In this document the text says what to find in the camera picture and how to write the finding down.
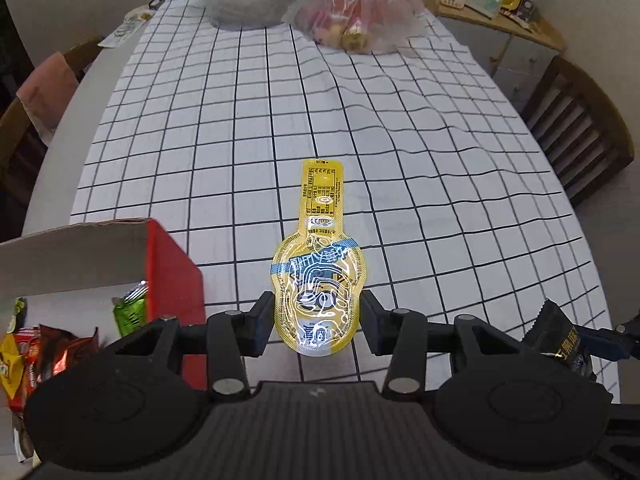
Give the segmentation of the black dark snack packet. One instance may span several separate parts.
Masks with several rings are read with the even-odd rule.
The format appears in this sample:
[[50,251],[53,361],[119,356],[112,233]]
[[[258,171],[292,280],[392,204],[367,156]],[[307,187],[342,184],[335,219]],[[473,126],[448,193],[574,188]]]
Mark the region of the black dark snack packet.
[[523,342],[572,373],[589,380],[596,379],[590,352],[582,342],[577,327],[550,299],[544,300]]

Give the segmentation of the yellow jelly pouch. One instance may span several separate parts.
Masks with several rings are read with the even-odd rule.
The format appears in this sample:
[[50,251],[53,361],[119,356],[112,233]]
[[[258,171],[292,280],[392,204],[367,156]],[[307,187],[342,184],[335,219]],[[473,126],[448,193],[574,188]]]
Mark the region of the yellow jelly pouch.
[[344,170],[337,160],[303,162],[297,229],[274,254],[270,278],[274,326],[292,350],[321,358],[352,340],[367,263],[344,230]]

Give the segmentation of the green snack packet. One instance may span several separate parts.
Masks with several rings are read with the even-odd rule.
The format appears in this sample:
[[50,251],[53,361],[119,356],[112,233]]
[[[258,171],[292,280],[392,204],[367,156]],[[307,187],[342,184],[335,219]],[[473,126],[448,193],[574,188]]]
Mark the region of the green snack packet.
[[140,281],[122,298],[113,298],[113,315],[119,335],[125,337],[148,322],[146,295],[149,283]]

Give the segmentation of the brown red snack bag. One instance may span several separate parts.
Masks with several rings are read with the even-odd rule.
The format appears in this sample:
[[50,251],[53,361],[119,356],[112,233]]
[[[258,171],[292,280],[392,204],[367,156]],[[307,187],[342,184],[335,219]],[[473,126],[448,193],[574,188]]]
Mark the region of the brown red snack bag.
[[68,330],[40,325],[37,382],[45,382],[64,370],[90,360],[99,350],[98,330],[94,330],[90,337],[77,337]]

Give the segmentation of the red snack packet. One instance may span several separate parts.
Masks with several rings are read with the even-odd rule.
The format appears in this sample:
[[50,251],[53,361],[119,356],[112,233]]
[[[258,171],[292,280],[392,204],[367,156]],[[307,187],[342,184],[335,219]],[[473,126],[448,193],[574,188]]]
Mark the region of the red snack packet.
[[16,393],[9,398],[12,412],[22,414],[26,401],[38,386],[37,367],[40,358],[40,333],[38,326],[25,327],[13,335],[18,355],[22,360],[22,374]]

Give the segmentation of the yellow pickle packet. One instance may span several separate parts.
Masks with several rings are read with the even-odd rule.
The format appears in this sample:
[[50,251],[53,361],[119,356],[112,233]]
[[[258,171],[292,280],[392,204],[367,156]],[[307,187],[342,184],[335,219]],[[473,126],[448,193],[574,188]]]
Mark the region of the yellow pickle packet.
[[24,342],[22,334],[6,334],[1,343],[1,385],[10,400],[16,397],[23,381]]

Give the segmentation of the green white sauce pouch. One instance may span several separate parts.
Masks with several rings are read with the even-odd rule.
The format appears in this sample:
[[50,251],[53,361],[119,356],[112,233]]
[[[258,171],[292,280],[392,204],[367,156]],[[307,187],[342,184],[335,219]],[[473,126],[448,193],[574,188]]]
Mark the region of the green white sauce pouch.
[[9,319],[9,325],[6,329],[8,334],[15,334],[25,326],[27,316],[27,301],[24,297],[15,299],[13,313]]

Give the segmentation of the white red cardboard box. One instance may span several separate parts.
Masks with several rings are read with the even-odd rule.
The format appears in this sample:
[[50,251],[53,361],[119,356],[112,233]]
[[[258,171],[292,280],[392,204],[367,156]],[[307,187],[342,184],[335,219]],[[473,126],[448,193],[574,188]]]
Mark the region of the white red cardboard box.
[[[119,335],[113,298],[149,283],[148,322]],[[179,350],[179,325],[205,320],[200,269],[156,221],[78,223],[5,242],[1,293],[25,297],[27,321],[103,351],[48,379],[25,414],[40,479],[163,479],[167,456],[204,418],[205,359]]]

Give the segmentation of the wooden chair right side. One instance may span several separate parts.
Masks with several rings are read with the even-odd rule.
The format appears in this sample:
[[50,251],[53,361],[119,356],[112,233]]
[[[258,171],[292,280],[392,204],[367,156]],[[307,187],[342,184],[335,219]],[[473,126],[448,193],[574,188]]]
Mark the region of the wooden chair right side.
[[521,116],[577,207],[634,161],[634,141],[606,92],[557,55]]

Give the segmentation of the wooden chair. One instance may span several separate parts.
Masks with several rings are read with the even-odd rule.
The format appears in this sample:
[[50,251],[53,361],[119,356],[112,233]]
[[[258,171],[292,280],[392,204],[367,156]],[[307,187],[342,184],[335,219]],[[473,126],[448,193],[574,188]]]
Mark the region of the wooden chair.
[[634,161],[634,141],[606,92],[557,55],[521,116],[577,207]]
[[[78,84],[101,52],[101,36],[65,53]],[[24,107],[16,98],[1,117],[1,236],[17,237],[23,229],[32,190],[48,148],[40,140]]]

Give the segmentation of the wooden sideboard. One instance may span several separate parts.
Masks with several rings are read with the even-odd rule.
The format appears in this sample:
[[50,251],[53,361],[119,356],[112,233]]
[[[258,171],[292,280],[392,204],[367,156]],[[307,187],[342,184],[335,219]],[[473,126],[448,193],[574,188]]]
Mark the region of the wooden sideboard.
[[519,112],[552,58],[565,50],[560,33],[543,18],[526,30],[502,14],[490,20],[469,8],[450,8],[440,0],[422,1],[458,43],[469,48]]

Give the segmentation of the pink towel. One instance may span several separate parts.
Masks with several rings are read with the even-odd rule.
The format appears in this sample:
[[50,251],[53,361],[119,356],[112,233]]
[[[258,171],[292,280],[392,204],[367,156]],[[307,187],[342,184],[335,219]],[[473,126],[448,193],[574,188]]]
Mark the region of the pink towel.
[[78,86],[64,55],[55,52],[36,67],[17,90],[17,99],[47,148]]

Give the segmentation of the pink plastic bag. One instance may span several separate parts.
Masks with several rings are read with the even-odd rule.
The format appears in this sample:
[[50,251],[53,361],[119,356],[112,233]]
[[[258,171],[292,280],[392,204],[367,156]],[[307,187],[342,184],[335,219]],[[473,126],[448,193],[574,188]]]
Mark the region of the pink plastic bag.
[[390,53],[426,31],[422,0],[295,0],[283,21],[316,44],[350,53]]

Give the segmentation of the small white packet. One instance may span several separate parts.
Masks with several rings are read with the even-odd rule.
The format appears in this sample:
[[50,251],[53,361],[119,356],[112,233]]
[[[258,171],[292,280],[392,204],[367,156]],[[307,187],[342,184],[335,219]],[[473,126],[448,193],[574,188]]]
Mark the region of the small white packet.
[[120,24],[114,32],[98,43],[102,49],[115,49],[126,42],[135,32],[137,32],[146,22],[148,22],[155,14],[153,9],[148,6],[139,6],[137,9],[129,11],[122,24]]

